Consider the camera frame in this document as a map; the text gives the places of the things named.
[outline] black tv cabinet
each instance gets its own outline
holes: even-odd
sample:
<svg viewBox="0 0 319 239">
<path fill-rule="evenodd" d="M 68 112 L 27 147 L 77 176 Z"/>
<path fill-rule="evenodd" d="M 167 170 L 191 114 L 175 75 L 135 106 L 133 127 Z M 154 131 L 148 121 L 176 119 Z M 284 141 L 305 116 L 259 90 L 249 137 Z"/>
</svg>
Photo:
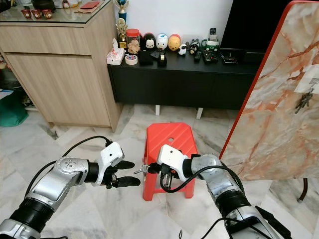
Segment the black tv cabinet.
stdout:
<svg viewBox="0 0 319 239">
<path fill-rule="evenodd" d="M 116 102 L 240 109 L 259 64 L 194 62 L 189 52 L 166 52 L 167 66 L 108 65 Z"/>
</svg>

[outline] small cup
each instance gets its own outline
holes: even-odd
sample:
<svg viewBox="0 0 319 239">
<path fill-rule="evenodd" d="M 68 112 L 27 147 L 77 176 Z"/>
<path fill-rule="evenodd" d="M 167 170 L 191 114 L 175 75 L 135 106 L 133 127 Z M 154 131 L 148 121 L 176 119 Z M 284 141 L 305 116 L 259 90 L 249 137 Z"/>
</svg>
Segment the small cup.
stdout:
<svg viewBox="0 0 319 239">
<path fill-rule="evenodd" d="M 31 12 L 36 19 L 41 18 L 41 10 L 40 9 L 33 9 L 33 10 L 31 10 Z"/>
<path fill-rule="evenodd" d="M 21 12 L 25 18 L 31 18 L 31 10 L 30 9 L 22 9 Z"/>
<path fill-rule="evenodd" d="M 46 19 L 51 19 L 53 16 L 51 9 L 44 9 L 44 10 L 42 10 L 42 13 Z"/>
</svg>

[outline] marble floor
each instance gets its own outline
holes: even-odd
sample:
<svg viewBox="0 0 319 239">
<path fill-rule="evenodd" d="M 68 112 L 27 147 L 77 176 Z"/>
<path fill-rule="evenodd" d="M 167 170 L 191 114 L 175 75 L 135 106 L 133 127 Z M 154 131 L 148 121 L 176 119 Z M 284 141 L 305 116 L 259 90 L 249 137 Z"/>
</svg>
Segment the marble floor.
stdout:
<svg viewBox="0 0 319 239">
<path fill-rule="evenodd" d="M 26 121 L 16 127 L 0 128 L 0 222 L 8 218 L 23 200 L 28 183 L 46 163 L 57 160 L 70 146 L 94 135 L 117 141 L 133 169 L 118 173 L 132 175 L 142 164 L 146 128 L 154 122 L 185 122 L 192 126 L 200 154 L 221 151 L 234 123 L 236 111 L 204 109 L 195 119 L 195 108 L 125 105 L 118 128 L 55 126 L 50 129 L 41 115 L 29 112 Z M 103 140 L 95 139 L 74 149 L 70 156 L 95 160 L 103 149 Z M 288 181 L 243 182 L 252 205 L 273 213 L 291 232 L 293 239 L 319 238 L 319 180 L 310 179 L 302 204 L 297 203 L 302 179 Z M 42 232 L 43 237 L 68 236 L 70 239 L 183 239 L 201 238 L 220 217 L 205 184 L 196 181 L 194 197 L 183 193 L 156 194 L 151 202 L 142 199 L 139 187 L 73 187 Z M 229 238 L 222 223 L 208 239 Z"/>
</svg>

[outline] tape roll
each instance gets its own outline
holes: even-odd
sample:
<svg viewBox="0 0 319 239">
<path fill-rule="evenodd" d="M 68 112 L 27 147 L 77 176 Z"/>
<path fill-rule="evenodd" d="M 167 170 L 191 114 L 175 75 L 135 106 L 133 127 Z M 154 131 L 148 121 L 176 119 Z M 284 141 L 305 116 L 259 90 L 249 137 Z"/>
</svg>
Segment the tape roll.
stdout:
<svg viewBox="0 0 319 239">
<path fill-rule="evenodd" d="M 128 65 L 135 65 L 138 62 L 138 57 L 135 55 L 128 55 L 125 57 L 125 62 Z"/>
</svg>

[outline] glass tabletop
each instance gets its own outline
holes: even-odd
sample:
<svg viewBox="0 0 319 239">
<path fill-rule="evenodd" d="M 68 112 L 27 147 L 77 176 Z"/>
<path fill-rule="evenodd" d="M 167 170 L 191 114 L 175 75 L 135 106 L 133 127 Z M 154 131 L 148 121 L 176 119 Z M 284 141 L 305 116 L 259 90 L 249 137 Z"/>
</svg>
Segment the glass tabletop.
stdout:
<svg viewBox="0 0 319 239">
<path fill-rule="evenodd" d="M 0 22 L 87 23 L 110 2 L 110 0 L 102 0 L 103 3 L 93 13 L 75 13 L 76 10 L 89 1 L 90 0 L 83 0 L 78 6 L 73 8 L 57 8 L 53 13 L 52 19 L 45 19 L 44 16 L 42 16 L 41 19 L 36 19 L 34 16 L 32 16 L 31 19 L 27 19 L 21 12 L 21 10 L 24 9 L 23 5 L 18 5 L 0 13 Z"/>
</svg>

